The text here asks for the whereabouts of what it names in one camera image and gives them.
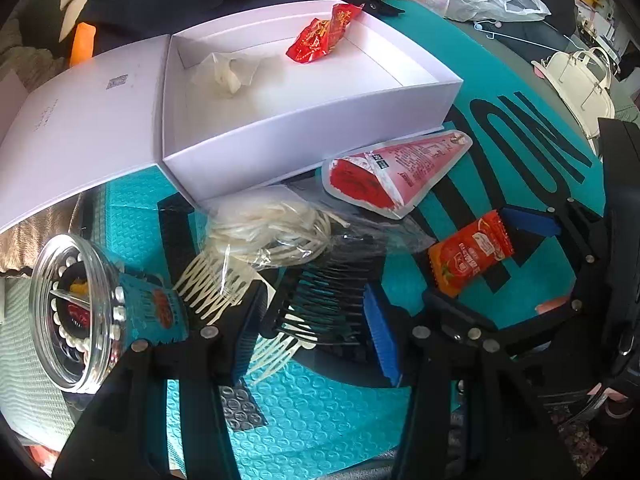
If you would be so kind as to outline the orange sauce sachet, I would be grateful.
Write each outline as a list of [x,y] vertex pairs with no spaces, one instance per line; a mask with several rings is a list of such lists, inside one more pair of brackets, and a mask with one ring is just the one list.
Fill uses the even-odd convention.
[[474,278],[514,255],[498,211],[489,211],[427,249],[437,288],[454,298]]

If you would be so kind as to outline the black hair comb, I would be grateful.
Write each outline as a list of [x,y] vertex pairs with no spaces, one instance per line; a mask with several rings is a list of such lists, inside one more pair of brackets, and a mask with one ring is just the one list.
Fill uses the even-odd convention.
[[286,269],[260,333],[269,339],[277,334],[315,336],[318,346],[360,346],[368,334],[364,292],[381,278],[383,264],[382,257],[372,257]]

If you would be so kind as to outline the cream hair comb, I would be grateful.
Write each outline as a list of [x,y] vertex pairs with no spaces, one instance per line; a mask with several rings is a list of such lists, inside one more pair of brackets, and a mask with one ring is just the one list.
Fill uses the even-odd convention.
[[[186,266],[174,291],[198,321],[206,326],[218,326],[220,319],[241,302],[252,281],[266,284],[267,306],[270,307],[276,289],[251,266],[202,250]],[[257,385],[277,374],[299,350],[312,350],[317,341],[315,336],[298,338],[277,334],[272,339],[259,336],[248,367],[248,374],[254,376],[252,383]]]

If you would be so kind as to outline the red gold snack packet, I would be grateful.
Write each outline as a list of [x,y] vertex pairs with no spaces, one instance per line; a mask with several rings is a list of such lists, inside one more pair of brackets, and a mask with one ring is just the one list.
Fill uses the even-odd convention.
[[299,64],[308,64],[329,55],[344,37],[346,28],[362,11],[362,6],[337,3],[331,17],[314,18],[297,36],[285,55]]

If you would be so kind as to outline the clear zip bag cream contents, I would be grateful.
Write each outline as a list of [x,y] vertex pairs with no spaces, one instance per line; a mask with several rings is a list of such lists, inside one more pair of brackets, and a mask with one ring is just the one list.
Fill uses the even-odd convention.
[[212,52],[195,67],[191,82],[220,96],[235,96],[252,84],[260,62],[254,56]]

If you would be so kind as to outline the clear jar teal label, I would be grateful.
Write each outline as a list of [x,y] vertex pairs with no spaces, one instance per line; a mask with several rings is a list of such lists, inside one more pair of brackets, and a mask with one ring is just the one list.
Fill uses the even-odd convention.
[[174,290],[73,234],[55,235],[41,249],[28,310],[40,365],[68,393],[96,393],[139,339],[173,344],[189,333]]

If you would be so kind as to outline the white handbag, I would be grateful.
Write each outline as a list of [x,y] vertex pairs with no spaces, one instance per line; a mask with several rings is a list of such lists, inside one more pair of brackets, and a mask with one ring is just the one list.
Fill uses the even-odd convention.
[[534,72],[551,84],[595,150],[594,141],[600,136],[599,119],[615,117],[608,55],[598,47],[573,53],[558,51],[548,60],[533,61],[532,65]]

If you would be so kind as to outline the teal bubble mailer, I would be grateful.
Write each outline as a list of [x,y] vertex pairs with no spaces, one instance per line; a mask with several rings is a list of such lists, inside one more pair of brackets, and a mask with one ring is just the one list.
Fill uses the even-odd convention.
[[[603,168],[580,131],[551,106],[552,94],[530,65],[500,42],[443,20],[414,2],[401,3],[396,28],[436,55],[463,80],[447,125],[467,133],[472,148],[414,211],[444,238],[505,204],[533,209],[569,198],[594,211],[604,204]],[[93,237],[137,270],[178,280],[179,255],[191,261],[205,218],[156,168],[108,182],[96,199]],[[513,257],[463,289],[462,302],[499,327],[532,318],[537,304],[565,295],[575,278],[560,243],[530,234]],[[360,310],[368,281],[378,296],[411,314],[422,310],[431,278],[427,255],[390,254],[344,266],[315,263],[273,270],[279,295],[294,307],[344,302]],[[262,370],[222,405],[245,479],[384,478],[410,392],[381,373],[366,324],[354,346],[299,350],[272,375]]]

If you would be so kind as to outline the pink red triangular packet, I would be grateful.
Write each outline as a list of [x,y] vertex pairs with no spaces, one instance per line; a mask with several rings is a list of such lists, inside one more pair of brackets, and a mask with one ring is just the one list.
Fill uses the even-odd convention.
[[471,137],[460,130],[368,146],[325,162],[322,184],[338,200],[401,220],[472,146]]

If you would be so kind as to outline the white open gift box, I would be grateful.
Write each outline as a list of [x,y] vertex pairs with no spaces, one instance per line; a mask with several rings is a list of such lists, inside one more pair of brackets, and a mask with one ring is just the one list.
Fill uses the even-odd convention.
[[[392,26],[358,15],[325,58],[285,52],[333,4],[266,6],[134,42],[34,91],[1,84],[1,225],[157,167],[194,206],[378,142],[438,130],[462,81]],[[191,77],[209,53],[262,62],[235,96]]]

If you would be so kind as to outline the orange cloth piece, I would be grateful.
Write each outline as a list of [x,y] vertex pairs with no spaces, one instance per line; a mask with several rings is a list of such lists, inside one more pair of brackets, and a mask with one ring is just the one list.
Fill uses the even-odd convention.
[[93,25],[82,22],[76,26],[70,51],[70,67],[93,58],[94,38],[96,38],[96,28]]

